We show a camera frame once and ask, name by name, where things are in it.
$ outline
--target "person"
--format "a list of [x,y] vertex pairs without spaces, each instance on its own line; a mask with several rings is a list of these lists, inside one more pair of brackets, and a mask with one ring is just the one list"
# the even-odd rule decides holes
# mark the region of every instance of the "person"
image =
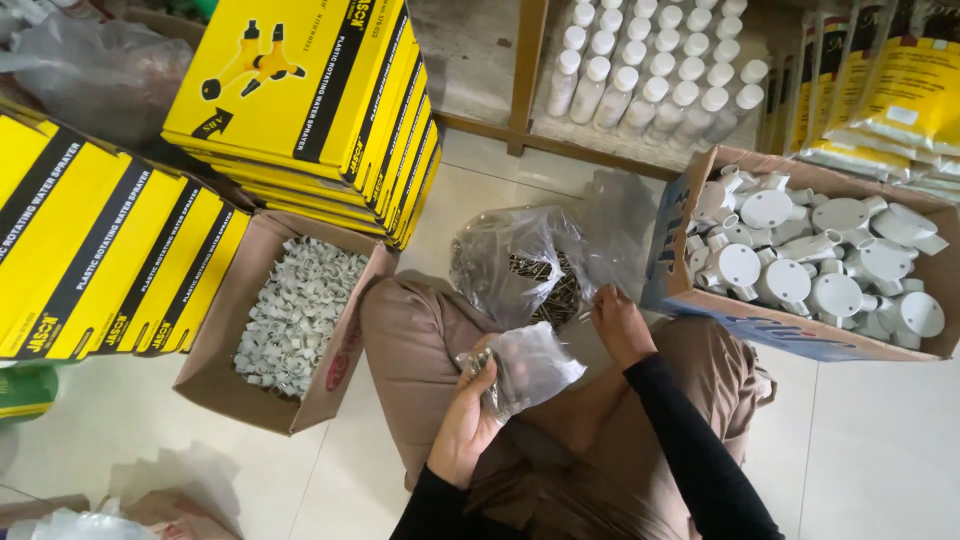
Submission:
[[[705,317],[651,334],[609,285],[594,305],[613,368],[501,428],[481,406],[495,363],[469,381],[453,360],[500,331],[492,320],[419,282],[368,292],[367,359],[413,491],[392,538],[783,538],[740,469],[759,399],[753,350]],[[535,468],[517,421],[573,464]]]

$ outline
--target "hand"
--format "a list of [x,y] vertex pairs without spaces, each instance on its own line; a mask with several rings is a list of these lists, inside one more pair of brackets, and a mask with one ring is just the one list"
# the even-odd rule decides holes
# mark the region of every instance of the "hand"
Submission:
[[626,293],[604,285],[593,297],[593,327],[620,369],[657,353],[650,329]]
[[[487,334],[474,350],[482,349],[495,334]],[[446,411],[426,465],[441,479],[460,488],[470,486],[480,454],[500,432],[500,423],[481,406],[483,393],[496,382],[496,362],[489,361],[473,381],[464,372],[457,380],[457,396]]]

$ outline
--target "stack of boxes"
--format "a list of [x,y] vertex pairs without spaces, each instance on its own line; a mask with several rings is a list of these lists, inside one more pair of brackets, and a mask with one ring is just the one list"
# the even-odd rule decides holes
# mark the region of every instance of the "stack of boxes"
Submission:
[[403,0],[223,0],[163,136],[267,208],[406,247],[440,163]]
[[190,349],[250,217],[0,103],[0,360]]

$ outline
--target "shelf post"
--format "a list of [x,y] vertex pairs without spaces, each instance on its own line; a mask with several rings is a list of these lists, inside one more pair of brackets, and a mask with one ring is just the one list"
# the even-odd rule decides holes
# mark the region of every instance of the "shelf post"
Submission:
[[[514,98],[510,106],[510,131],[526,134],[530,129],[530,112],[540,70],[540,49],[546,29],[546,13],[550,0],[521,0],[520,23],[516,36],[516,68]],[[507,141],[507,154],[523,155],[522,137]]]

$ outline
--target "brown pants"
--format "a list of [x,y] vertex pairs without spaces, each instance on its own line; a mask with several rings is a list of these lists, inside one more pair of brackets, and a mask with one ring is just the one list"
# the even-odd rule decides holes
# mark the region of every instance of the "brown pants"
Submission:
[[[371,289],[361,322],[373,382],[406,468],[406,487],[412,490],[456,390],[459,372],[453,358],[498,329],[463,298],[398,280]],[[671,363],[677,384],[734,459],[742,462],[756,409],[752,349],[701,317],[666,324],[654,333],[654,341]],[[618,373],[610,375],[623,380]],[[625,391],[625,380],[617,390],[609,383],[599,388],[602,384],[599,380],[579,389],[590,407],[575,407],[570,422],[560,423],[577,425],[572,416],[581,409],[586,415],[591,414],[588,408],[602,411],[596,412],[592,444],[574,465],[535,470],[510,435],[515,419],[482,454],[468,510],[481,510],[542,538],[661,540],[695,535],[639,396]],[[597,391],[591,396],[592,386]],[[552,403],[564,400],[561,396],[518,418],[530,417],[537,427],[537,419],[549,417]],[[602,401],[609,405],[598,406]]]

